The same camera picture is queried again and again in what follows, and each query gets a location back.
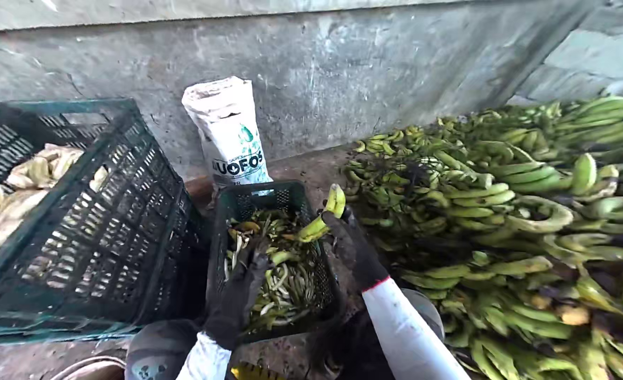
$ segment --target white sleeve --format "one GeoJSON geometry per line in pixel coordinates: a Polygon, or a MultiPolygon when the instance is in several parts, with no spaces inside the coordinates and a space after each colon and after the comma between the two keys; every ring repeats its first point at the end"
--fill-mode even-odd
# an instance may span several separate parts
{"type": "Polygon", "coordinates": [[[230,350],[200,332],[176,380],[224,380],[231,355],[230,350]]]}
{"type": "Polygon", "coordinates": [[[392,279],[363,292],[363,299],[396,380],[469,379],[392,279]]]}

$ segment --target pile of plantains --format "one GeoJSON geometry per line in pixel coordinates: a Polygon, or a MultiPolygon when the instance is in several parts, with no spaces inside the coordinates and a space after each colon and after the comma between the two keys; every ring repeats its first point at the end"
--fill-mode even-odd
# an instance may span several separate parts
{"type": "Polygon", "coordinates": [[[472,378],[623,379],[623,97],[358,144],[347,201],[472,378]]]}

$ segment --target green plastic crate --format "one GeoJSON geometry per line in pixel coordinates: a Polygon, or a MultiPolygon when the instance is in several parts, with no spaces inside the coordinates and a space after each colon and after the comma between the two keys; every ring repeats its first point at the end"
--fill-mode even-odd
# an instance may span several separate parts
{"type": "MultiPolygon", "coordinates": [[[[285,210],[300,213],[304,223],[316,218],[312,211],[305,185],[298,180],[275,181],[253,185],[229,186],[217,196],[215,202],[215,225],[211,239],[211,261],[209,263],[207,299],[215,303],[225,286],[224,258],[229,246],[230,219],[249,220],[255,210],[285,210]]],[[[341,298],[337,281],[328,264],[328,257],[323,245],[314,243],[316,270],[313,273],[316,284],[316,303],[311,306],[311,313],[295,324],[274,327],[271,331],[263,330],[244,334],[242,343],[270,340],[277,337],[314,331],[340,317],[341,298]]]]}
{"type": "Polygon", "coordinates": [[[135,101],[0,103],[0,183],[45,143],[85,153],[0,247],[0,344],[130,335],[202,315],[209,225],[135,101]]]}

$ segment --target concrete wall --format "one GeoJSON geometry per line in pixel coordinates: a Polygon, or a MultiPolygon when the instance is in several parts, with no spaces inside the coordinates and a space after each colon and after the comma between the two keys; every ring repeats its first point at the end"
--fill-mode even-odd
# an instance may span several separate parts
{"type": "Polygon", "coordinates": [[[477,1],[0,32],[0,101],[134,97],[175,168],[202,173],[185,87],[253,80],[268,160],[501,104],[590,1],[477,1]]]}
{"type": "Polygon", "coordinates": [[[590,13],[511,101],[582,99],[600,92],[623,95],[623,1],[590,13]]]}
{"type": "Polygon", "coordinates": [[[324,12],[460,1],[470,0],[4,0],[0,1],[0,30],[324,12]]]}

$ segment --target black glove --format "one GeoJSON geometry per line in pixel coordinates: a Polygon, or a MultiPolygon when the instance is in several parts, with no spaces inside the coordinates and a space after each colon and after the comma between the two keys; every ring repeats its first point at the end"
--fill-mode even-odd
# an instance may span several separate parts
{"type": "Polygon", "coordinates": [[[335,218],[330,211],[325,211],[322,218],[335,237],[334,251],[351,270],[361,291],[366,291],[389,278],[389,273],[377,258],[377,251],[368,243],[365,233],[349,207],[345,208],[341,219],[335,218]]]}
{"type": "Polygon", "coordinates": [[[272,266],[265,253],[269,245],[266,239],[253,241],[247,251],[239,255],[237,267],[203,326],[206,334],[226,350],[233,351],[237,347],[265,272],[272,266]]]}

